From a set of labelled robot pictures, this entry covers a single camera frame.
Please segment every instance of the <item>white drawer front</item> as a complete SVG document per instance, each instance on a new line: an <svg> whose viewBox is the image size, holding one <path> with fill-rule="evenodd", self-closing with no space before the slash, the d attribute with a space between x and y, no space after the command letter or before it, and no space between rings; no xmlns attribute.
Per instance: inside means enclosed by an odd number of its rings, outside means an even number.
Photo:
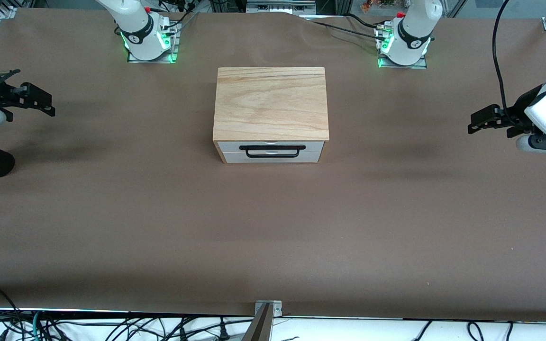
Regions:
<svg viewBox="0 0 546 341"><path fill-rule="evenodd" d="M323 142L250 142L250 141L233 141L233 142L219 142L218 147L222 153L226 152L242 152L239 147L242 145L304 145L305 149L301 153L317 152L320 153L323 148Z"/></svg>
<svg viewBox="0 0 546 341"><path fill-rule="evenodd" d="M251 155L256 155L256 151L250 151ZM306 152L300 151L299 155L294 158L288 157L275 157L275 154L267 153L265 155L271 156L267 158L251 158L246 155L244 151L240 153L223 153L227 163L295 163L295 162L318 162L320 152Z"/></svg>

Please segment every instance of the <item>white floor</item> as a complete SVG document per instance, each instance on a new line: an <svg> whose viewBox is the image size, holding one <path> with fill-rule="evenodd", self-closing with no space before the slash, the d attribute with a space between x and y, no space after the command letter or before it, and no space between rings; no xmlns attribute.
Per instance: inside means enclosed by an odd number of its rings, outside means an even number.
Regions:
<svg viewBox="0 0 546 341"><path fill-rule="evenodd" d="M96 320L82 320L82 322L95 322ZM106 322L121 323L123 320L104 320ZM180 321L180 319L164 319L167 332ZM208 317L195 320L186 326L186 332L212 326L219 323L218 318ZM278 318L274 320L271 341L287 341L297 337L297 341L413 341L426 324L425 321L403 320L375 320L375 319L312 319L312 318ZM466 331L466 322L433 322L422 337L422 341L464 340L471 338ZM509 324L502 322L478 323L486 341L505 341ZM243 334L249 323L228 324L226 326L229 335ZM147 326L154 332L163 332L158 322ZM72 341L104 341L113 330L112 326L61 326L61 329ZM0 335L4 326L0 323ZM219 328L212 328L211 332L218 335ZM17 334L9 334L8 341L19 338ZM148 333L136 334L131 341L156 341L157 337ZM216 338L206 332L190 338L191 341L212 341ZM125 341L124 333L118 341ZM510 341L546 341L546 324L540 323L516 323L511 333Z"/></svg>

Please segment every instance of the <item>mounting plate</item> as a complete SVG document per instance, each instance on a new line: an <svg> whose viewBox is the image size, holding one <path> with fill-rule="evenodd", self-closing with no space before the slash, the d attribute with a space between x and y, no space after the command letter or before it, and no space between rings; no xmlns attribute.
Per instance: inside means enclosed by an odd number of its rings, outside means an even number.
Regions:
<svg viewBox="0 0 546 341"><path fill-rule="evenodd" d="M265 304L273 304L273 317L281 317L282 315L282 301L266 301L258 300L254 307L254 315L258 313L258 309Z"/></svg>
<svg viewBox="0 0 546 341"><path fill-rule="evenodd" d="M394 69L415 69L423 70L427 68L427 60L425 56L420 57L420 60L412 65L397 65L393 63L388 56L379 52L379 67L392 67Z"/></svg>

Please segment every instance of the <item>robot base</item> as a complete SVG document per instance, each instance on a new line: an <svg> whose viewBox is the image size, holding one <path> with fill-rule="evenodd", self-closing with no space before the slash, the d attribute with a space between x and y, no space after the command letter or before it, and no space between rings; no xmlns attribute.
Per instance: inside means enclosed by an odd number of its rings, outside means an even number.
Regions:
<svg viewBox="0 0 546 341"><path fill-rule="evenodd" d="M172 28L169 29L170 33L172 34L169 37L164 38L165 43L170 44L170 48L166 50L161 56L158 58L155 58L154 60L150 61L143 61L139 60L138 58L134 57L130 51L128 50L127 53L127 62L128 63L151 63L151 64L173 64L176 63L176 58L178 58L178 45L180 44L180 28L182 27L182 24L176 24Z"/></svg>
<svg viewBox="0 0 546 341"><path fill-rule="evenodd" d="M385 21L383 25L378 25L377 28L373 29L374 36L385 38L384 41L376 41L376 51L378 53L378 62L379 67L392 67L394 69L416 69L422 70L427 68L427 60L423 55L420 59L412 65L400 65L393 63L393 61L382 52L383 47L387 47L388 44L391 44L393 41L393 32L394 26L392 21Z"/></svg>
<svg viewBox="0 0 546 341"><path fill-rule="evenodd" d="M379 51L379 67L392 67L394 69L416 69L423 70L427 68L427 60L425 56L420 57L420 60L412 65L398 65L393 63L388 56L385 56Z"/></svg>

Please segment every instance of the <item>wooden box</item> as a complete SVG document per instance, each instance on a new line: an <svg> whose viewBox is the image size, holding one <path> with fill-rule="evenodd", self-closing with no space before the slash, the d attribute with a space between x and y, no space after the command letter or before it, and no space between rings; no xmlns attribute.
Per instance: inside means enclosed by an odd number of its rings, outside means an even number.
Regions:
<svg viewBox="0 0 546 341"><path fill-rule="evenodd" d="M324 68L219 68L212 140L225 163L319 162L329 141Z"/></svg>

